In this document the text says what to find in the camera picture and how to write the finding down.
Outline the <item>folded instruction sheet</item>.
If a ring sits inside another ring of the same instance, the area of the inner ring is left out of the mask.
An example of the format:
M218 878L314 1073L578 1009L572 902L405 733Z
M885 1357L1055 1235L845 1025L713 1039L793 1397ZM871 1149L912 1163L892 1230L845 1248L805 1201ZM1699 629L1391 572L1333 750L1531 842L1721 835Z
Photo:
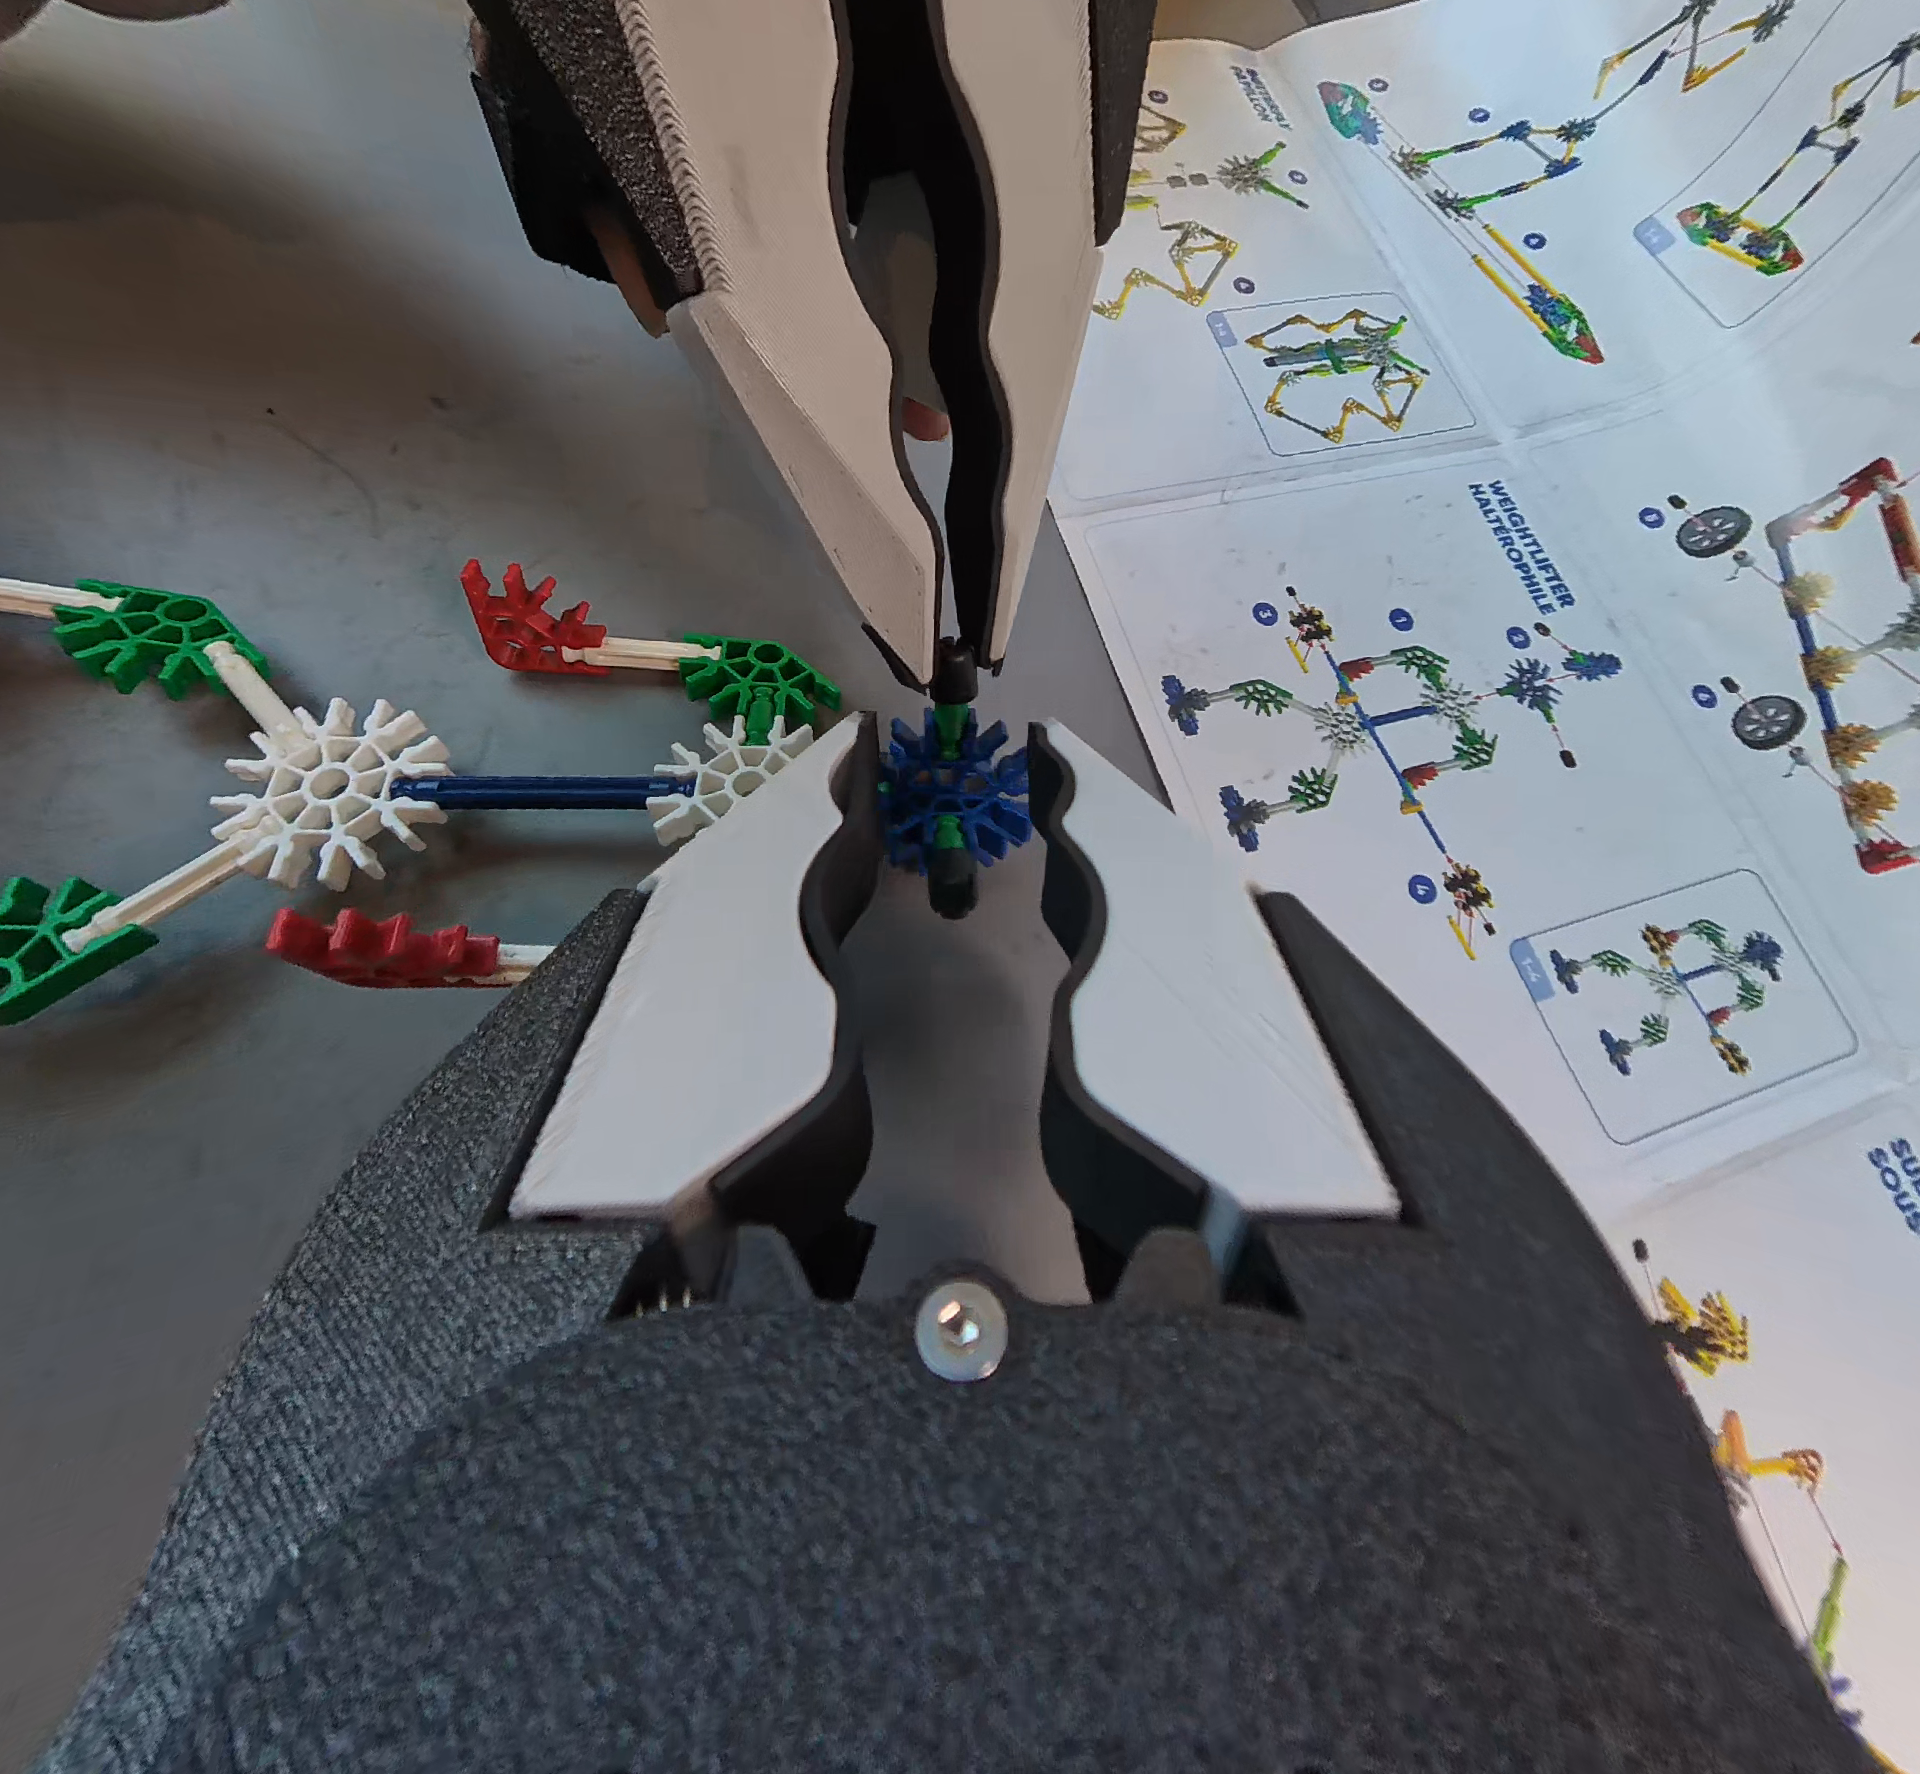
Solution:
M1531 1131L1916 1769L1917 0L1154 47L1050 499L1170 796Z

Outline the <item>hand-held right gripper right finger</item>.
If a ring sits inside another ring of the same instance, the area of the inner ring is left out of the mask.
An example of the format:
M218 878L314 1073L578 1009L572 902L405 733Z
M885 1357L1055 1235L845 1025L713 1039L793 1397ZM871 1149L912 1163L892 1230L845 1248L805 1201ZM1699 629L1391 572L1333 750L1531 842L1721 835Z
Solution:
M1062 722L1029 728L1050 1004L1041 1149L1084 1266L1195 1235L1250 1269L1269 1215L1400 1213L1253 891Z

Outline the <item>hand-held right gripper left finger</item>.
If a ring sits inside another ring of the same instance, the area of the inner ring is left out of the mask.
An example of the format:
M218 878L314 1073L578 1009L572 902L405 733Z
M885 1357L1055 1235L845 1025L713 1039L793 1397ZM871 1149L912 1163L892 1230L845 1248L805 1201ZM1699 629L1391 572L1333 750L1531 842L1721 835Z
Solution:
M512 1220L641 1221L688 1266L767 1226L804 1266L863 1264L871 1103L840 947L879 867L877 733L855 712L655 875Z

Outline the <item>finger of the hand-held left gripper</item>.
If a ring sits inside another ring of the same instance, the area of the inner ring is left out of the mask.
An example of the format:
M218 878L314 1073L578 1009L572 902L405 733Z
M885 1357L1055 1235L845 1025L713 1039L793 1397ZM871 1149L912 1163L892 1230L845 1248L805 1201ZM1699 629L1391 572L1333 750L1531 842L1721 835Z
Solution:
M1009 653L1100 276L1089 0L925 0L931 362L953 420L956 634Z
M928 683L943 548L900 364L850 270L845 0L612 0L700 267L669 327L753 430L902 683Z

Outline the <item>red toy connector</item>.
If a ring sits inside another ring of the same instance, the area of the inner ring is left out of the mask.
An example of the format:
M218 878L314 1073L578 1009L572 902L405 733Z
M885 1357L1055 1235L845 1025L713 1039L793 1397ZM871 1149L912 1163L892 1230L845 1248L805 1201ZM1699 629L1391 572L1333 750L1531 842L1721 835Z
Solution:
M494 585L480 560L460 568L460 587L484 652L515 675L559 677L585 668L585 656L606 646L609 629L589 616L589 600L554 608L554 575L530 582L512 561Z
M499 983L501 941L464 925L413 929L408 916L373 920L342 910L329 923L282 908L266 951L338 984L365 989L475 987Z

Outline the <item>person's left hand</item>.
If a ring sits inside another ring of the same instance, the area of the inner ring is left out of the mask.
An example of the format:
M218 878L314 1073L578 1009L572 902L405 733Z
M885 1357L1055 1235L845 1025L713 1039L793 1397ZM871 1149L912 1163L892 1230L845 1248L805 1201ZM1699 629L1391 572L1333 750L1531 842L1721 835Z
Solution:
M666 311L648 292L641 249L633 236L612 205L589 203L585 208L585 220L612 276L612 284L618 287L636 321L645 327L648 336L661 338L666 335ZM950 420L947 412L905 394L900 405L900 428L903 435L918 441L940 441L950 435Z

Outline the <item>construction toy figure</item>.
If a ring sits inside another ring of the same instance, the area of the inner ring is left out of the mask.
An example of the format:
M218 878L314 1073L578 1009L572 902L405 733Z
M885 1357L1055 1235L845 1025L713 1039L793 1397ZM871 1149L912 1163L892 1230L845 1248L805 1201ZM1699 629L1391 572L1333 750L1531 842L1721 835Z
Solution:
M710 709L700 745L628 777L460 775L417 711L376 700L363 712L281 696L268 660L213 600L164 587L4 578L4 615L45 623L62 653L118 692L155 683L179 700L196 685L251 722L251 751L226 757L238 790L213 796L211 843L130 894L83 877L4 878L3 1021L35 1020L157 941L157 923L238 877L286 891L308 881L343 893L383 878L381 842L413 852L453 810L637 810L679 847L767 784L818 738L843 700L836 683L780 641L755 635L607 635L562 677L673 677ZM925 877L937 914L971 912L979 875L1032 834L1025 750L974 702L931 705L916 731L896 722L879 757L877 806L890 867ZM501 941L497 989L524 980L543 945Z

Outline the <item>grey desk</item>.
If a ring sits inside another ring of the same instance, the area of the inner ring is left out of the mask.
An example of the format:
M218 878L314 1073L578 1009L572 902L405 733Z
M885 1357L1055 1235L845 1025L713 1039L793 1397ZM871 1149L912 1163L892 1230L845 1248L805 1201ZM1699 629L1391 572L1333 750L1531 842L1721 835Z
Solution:
M615 632L750 632L910 714L784 497L607 287L534 258L457 0L49 9L4 43L4 574L226 608L295 705L417 709L472 773L646 770L677 687L483 653L457 572L520 561ZM247 714L121 695L4 616L4 878L134 893L209 842ZM363 912L560 941L657 852L631 818L457 816L383 842ZM974 1257L1086 1293L1036 1144L1044 849L944 923L902 875L850 941L871 1008L863 1291ZM342 989L262 951L239 875L4 1028L4 1769L98 1666L209 1396L353 1151L501 992Z

